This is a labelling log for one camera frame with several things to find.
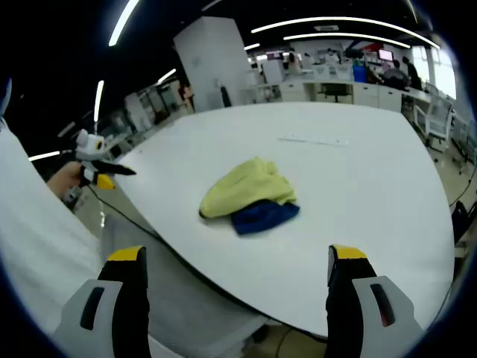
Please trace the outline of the person's left hand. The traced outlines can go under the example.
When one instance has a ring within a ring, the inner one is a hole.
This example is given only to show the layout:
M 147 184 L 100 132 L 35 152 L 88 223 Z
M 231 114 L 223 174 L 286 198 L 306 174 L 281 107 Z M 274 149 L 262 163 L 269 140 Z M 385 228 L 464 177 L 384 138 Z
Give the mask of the person's left hand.
M 48 188 L 58 197 L 63 198 L 73 187 L 81 182 L 81 167 L 77 161 L 71 161 L 61 167 L 46 182 Z

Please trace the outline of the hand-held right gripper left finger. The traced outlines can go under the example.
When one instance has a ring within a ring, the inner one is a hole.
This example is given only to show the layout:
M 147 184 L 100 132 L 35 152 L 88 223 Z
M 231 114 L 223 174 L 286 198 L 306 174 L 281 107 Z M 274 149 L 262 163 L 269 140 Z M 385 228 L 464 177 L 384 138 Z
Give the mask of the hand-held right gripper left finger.
M 63 306 L 53 339 L 67 357 L 150 357 L 149 310 L 146 247 L 120 249 Z

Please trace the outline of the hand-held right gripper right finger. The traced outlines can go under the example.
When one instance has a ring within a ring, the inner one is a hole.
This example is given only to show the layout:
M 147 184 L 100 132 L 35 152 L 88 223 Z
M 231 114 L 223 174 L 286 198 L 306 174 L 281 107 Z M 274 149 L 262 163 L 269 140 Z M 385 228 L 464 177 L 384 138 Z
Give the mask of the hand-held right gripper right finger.
M 423 336 L 414 305 L 357 248 L 329 246 L 326 357 L 404 357 Z

